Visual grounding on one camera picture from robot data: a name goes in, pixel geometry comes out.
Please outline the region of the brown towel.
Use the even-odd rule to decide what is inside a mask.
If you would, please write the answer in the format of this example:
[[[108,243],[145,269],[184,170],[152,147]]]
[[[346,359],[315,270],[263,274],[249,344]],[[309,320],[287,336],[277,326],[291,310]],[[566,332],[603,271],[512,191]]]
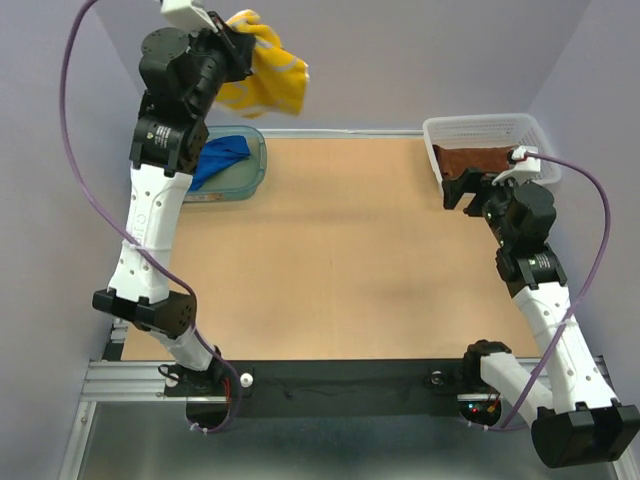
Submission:
[[[458,149],[433,146],[436,162],[444,180],[457,179],[468,168],[476,168],[488,173],[501,173],[508,170],[509,154],[515,148],[515,145]]]

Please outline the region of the yellow white towel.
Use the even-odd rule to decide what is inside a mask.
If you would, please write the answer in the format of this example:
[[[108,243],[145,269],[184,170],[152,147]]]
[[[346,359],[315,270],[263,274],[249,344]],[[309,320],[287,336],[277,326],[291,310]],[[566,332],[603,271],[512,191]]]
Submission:
[[[300,115],[310,80],[308,64],[286,50],[276,31],[253,10],[236,13],[227,20],[227,25],[234,32],[255,39],[252,74],[241,81],[223,84],[216,104],[248,119],[269,112]]]

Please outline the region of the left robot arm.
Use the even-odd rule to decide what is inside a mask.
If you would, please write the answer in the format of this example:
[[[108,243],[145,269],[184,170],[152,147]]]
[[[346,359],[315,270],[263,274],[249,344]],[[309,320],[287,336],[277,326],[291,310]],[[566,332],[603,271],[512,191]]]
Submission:
[[[141,45],[145,90],[130,149],[131,195],[119,260],[94,309],[158,341],[199,393],[215,392],[225,368],[196,327],[195,293],[171,290],[168,267],[178,216],[204,147],[206,117],[223,84],[251,74],[255,39],[232,31],[193,1],[165,1],[169,25]]]

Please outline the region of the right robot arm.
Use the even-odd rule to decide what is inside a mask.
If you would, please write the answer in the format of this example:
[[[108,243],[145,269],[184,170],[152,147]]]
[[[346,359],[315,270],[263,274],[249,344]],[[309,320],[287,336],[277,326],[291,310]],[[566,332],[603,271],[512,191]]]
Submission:
[[[639,410],[624,405],[603,378],[571,313],[567,277],[547,242],[556,220],[552,193],[531,181],[467,169],[442,182],[443,205],[472,195],[466,215],[481,217],[496,238],[496,267],[541,350],[549,384],[527,372],[504,343],[479,340],[460,366],[463,384],[486,386],[530,428],[549,468],[618,460],[639,432]]]

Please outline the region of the white plastic basket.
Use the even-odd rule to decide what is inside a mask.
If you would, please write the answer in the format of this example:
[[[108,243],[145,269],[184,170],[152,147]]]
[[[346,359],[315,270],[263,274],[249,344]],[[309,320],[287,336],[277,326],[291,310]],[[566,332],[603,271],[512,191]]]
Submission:
[[[445,149],[525,145],[536,147],[541,154],[555,155],[537,120],[525,113],[434,117],[425,120],[422,129],[440,197],[443,177],[434,145]]]

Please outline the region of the blue towel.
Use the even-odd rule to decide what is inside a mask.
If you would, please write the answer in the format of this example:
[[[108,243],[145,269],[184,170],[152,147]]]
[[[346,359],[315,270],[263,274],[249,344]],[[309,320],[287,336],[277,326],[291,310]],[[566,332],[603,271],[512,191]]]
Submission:
[[[246,159],[251,154],[247,140],[241,135],[229,135],[208,141],[199,156],[189,192],[199,190],[223,170]]]

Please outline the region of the teal plastic bin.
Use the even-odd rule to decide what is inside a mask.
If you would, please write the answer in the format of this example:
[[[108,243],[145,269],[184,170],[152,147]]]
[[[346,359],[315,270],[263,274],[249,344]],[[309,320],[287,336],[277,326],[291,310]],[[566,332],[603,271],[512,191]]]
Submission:
[[[241,201],[253,196],[267,169],[267,147],[263,135],[253,127],[243,125],[210,126],[208,133],[207,142],[229,135],[244,136],[251,154],[216,174],[199,190],[188,190],[184,202]]]

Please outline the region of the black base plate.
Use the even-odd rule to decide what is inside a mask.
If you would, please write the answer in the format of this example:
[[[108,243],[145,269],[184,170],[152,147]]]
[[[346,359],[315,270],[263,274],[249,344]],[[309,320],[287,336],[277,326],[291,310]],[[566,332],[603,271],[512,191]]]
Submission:
[[[487,411],[495,419],[504,396],[471,383],[459,359],[235,361],[250,379],[239,387],[220,366],[193,372],[162,364],[168,397],[239,400],[240,418],[433,415]]]

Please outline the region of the aluminium frame rail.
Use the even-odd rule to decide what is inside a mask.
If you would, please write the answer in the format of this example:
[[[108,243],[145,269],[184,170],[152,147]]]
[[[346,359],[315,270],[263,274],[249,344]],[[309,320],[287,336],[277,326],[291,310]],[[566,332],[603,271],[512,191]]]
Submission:
[[[164,349],[191,426],[235,415],[419,414],[502,402],[557,468],[619,459],[639,411],[602,376],[548,237],[536,149],[443,175],[410,139],[262,145],[254,194],[187,202],[202,129],[131,150],[129,212],[97,311]]]

